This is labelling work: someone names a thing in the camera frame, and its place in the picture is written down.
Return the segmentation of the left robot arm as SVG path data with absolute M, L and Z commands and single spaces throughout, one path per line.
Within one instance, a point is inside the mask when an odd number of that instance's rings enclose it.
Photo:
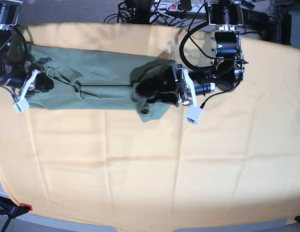
M 239 0 L 206 0 L 205 22 L 189 27 L 183 37 L 179 54 L 182 64 L 173 64 L 160 75 L 141 81 L 136 86 L 136 94 L 147 103 L 198 106 L 197 96 L 213 92 L 217 87 L 222 93 L 233 91 L 243 80 L 244 65 L 247 63 L 241 51 L 242 34 L 236 29 L 243 25 L 243 14 Z M 204 56 L 213 63 L 198 67 L 190 63 L 184 53 L 187 41 L 198 30 L 214 26 L 212 40 L 215 42 L 214 55 Z

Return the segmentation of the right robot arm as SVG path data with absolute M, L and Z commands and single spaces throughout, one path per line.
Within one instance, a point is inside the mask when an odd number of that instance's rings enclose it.
M 27 92 L 47 92 L 54 87 L 45 69 L 30 61 L 27 42 L 17 23 L 22 4 L 22 0 L 0 0 L 0 87 L 7 90 L 15 102 Z M 17 61 L 8 57 L 14 35 L 19 36 L 23 46 Z

